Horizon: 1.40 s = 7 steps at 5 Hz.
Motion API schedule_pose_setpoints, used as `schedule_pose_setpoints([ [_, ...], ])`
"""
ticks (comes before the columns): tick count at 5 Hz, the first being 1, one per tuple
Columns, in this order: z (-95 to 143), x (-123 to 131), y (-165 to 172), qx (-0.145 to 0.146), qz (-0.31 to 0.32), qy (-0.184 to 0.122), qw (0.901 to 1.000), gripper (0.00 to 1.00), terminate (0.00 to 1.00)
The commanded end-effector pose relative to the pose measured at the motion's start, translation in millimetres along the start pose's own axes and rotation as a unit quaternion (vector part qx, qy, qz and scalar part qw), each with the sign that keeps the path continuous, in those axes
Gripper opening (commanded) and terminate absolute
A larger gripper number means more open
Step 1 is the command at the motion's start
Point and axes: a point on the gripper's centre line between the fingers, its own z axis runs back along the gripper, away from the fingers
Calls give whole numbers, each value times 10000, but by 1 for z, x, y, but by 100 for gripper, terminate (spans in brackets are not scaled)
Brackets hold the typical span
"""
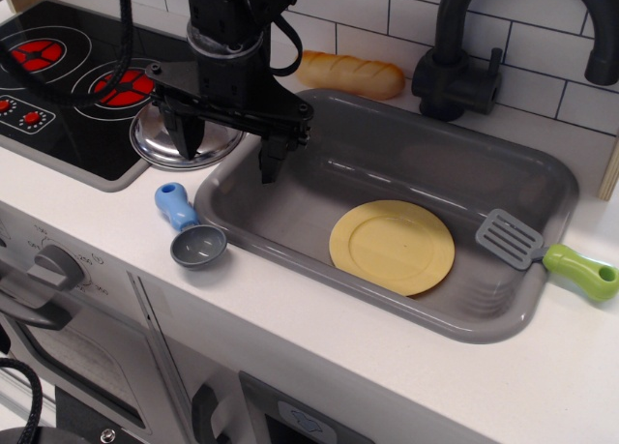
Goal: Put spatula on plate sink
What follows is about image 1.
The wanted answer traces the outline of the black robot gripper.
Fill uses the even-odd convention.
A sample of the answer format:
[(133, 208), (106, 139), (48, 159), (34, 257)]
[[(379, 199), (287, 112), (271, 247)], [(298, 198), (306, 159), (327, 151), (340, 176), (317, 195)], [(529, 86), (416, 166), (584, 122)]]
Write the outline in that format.
[(188, 35), (193, 59), (152, 64), (154, 104), (179, 154), (192, 160), (206, 122), (261, 136), (259, 167), (263, 184), (275, 183), (290, 148), (309, 139), (311, 107), (283, 88), (279, 76), (300, 66), (303, 46), (292, 31), (297, 57), (286, 67), (270, 63), (269, 33), (234, 46), (202, 35)]

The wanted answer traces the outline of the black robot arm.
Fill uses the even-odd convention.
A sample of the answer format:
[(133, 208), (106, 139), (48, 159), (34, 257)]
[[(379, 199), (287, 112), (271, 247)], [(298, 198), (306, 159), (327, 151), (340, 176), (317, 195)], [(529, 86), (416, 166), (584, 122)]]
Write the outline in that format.
[(301, 62), (271, 65), (271, 28), (303, 48), (283, 12), (296, 0), (189, 0), (190, 62), (151, 66), (154, 102), (174, 146), (192, 159), (207, 123), (261, 138), (262, 181), (276, 181), (286, 155), (309, 139), (312, 107), (281, 86)]

